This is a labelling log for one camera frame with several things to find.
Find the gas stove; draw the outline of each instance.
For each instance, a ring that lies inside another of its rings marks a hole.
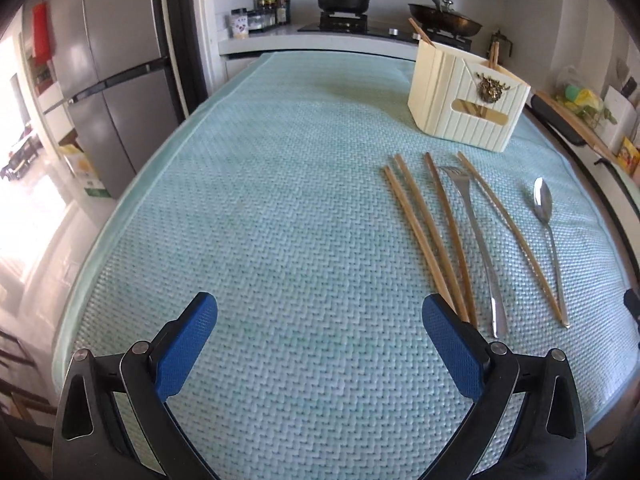
[[[371,27],[366,14],[343,14],[322,12],[320,21],[310,23],[298,29],[299,32],[340,32],[341,34],[354,34],[356,36],[372,36],[374,38],[387,38],[402,41],[404,43],[417,44],[417,34],[403,32],[397,28]],[[455,37],[443,30],[425,30],[432,41],[465,50],[471,50],[469,38]]]

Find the decorative emblem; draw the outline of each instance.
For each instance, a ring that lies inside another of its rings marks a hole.
[[[476,72],[476,77],[480,79],[480,82],[478,83],[478,95],[485,103],[497,103],[502,97],[502,92],[511,90],[510,86],[505,85],[505,83],[501,83],[491,76]]]

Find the screw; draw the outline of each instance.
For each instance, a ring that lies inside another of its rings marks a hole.
[[[551,357],[556,361],[564,361],[566,359],[566,355],[564,355],[564,352],[562,350],[559,350],[558,348],[554,348],[551,351]]]
[[[143,354],[147,350],[149,350],[149,343],[147,343],[146,341],[138,341],[131,347],[131,351],[137,355]]]
[[[496,355],[505,355],[507,353],[507,346],[504,343],[500,343],[499,341],[496,341],[494,343],[491,343],[491,352],[493,352]]]
[[[74,354],[74,359],[76,361],[84,361],[88,355],[89,351],[86,348],[82,348]]]

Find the wok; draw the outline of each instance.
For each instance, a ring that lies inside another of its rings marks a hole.
[[[444,30],[454,36],[468,38],[475,36],[482,25],[455,12],[443,11],[427,5],[409,4],[411,15],[422,24],[422,28],[434,28]]]

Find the pan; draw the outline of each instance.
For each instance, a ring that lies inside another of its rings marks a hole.
[[[436,7],[409,4],[411,15],[422,24],[422,28],[431,28],[436,30],[444,30],[454,36],[469,38],[475,36],[482,25],[470,20],[466,16],[449,9],[453,3],[450,0],[432,0]]]

